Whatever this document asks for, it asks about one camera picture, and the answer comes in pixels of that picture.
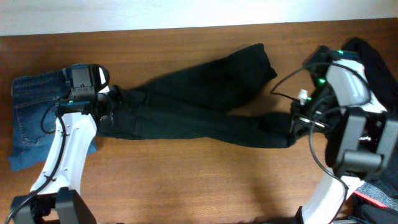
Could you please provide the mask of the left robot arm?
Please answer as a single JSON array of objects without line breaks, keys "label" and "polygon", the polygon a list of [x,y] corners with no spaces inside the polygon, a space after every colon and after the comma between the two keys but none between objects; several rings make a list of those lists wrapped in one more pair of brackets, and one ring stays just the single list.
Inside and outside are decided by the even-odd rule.
[{"label": "left robot arm", "polygon": [[67,70],[69,89],[55,100],[55,130],[44,167],[29,194],[14,197],[6,223],[96,223],[81,197],[81,177],[97,125],[104,114],[98,103],[108,97],[109,70],[99,64],[73,65]]}]

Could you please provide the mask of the black trousers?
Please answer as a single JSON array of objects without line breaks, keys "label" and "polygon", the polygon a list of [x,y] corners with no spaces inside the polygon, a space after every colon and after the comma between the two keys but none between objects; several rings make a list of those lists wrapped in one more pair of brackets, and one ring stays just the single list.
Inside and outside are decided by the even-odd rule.
[{"label": "black trousers", "polygon": [[110,115],[99,136],[128,140],[212,138],[255,148],[288,148],[291,116],[231,111],[252,101],[277,76],[261,43],[124,90],[112,86]]}]

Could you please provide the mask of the blue denim jeans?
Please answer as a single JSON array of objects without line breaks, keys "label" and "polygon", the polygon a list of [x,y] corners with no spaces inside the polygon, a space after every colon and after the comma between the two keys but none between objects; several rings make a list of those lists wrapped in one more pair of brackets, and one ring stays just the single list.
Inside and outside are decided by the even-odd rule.
[{"label": "blue denim jeans", "polygon": [[55,100],[72,84],[70,68],[35,76],[18,77],[12,83],[12,171],[30,168],[46,160],[55,130]]}]

